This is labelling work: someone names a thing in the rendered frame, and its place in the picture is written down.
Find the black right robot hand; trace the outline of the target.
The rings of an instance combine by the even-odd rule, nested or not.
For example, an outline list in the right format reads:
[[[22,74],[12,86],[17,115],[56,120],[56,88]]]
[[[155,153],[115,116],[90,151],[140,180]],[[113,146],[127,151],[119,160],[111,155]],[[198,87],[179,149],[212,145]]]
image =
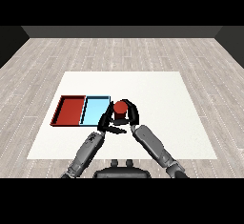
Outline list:
[[[139,112],[137,107],[128,99],[122,99],[127,105],[128,110],[126,117],[124,119],[128,119],[131,126],[138,125],[139,124]]]

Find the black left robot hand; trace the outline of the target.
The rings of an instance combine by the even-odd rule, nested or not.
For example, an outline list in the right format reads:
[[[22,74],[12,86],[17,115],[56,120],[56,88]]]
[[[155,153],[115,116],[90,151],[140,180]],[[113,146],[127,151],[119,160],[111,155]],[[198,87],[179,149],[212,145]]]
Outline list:
[[[128,119],[113,119],[113,102],[107,107],[106,111],[101,115],[97,129],[100,132],[112,132],[116,134],[126,133],[125,130],[120,129],[121,125],[127,125]]]

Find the small red can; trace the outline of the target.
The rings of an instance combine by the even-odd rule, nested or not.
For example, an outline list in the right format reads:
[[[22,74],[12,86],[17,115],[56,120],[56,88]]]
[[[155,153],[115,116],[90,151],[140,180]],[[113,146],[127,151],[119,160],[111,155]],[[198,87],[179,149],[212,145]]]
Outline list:
[[[124,119],[127,114],[128,105],[124,101],[120,100],[113,105],[113,110],[115,120]]]

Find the light blue shallow open box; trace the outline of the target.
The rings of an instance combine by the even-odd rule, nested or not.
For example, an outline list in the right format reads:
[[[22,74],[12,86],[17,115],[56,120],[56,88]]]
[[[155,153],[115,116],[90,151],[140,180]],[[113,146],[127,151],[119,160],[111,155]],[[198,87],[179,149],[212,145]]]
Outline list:
[[[96,127],[101,115],[111,103],[108,95],[88,95],[80,116],[81,127]]]

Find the red shallow open box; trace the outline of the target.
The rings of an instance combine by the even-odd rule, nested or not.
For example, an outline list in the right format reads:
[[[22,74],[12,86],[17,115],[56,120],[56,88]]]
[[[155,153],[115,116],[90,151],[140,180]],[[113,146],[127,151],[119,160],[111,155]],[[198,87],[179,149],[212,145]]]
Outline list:
[[[53,127],[79,127],[85,95],[62,95],[51,120]]]

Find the dark grey robot body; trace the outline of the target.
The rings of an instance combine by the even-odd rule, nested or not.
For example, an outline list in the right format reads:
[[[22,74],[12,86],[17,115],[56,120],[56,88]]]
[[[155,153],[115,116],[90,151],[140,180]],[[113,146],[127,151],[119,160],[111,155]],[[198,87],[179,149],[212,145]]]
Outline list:
[[[113,159],[108,168],[96,171],[93,178],[151,178],[148,171],[136,168],[131,159],[126,160],[125,167],[118,166],[118,160]]]

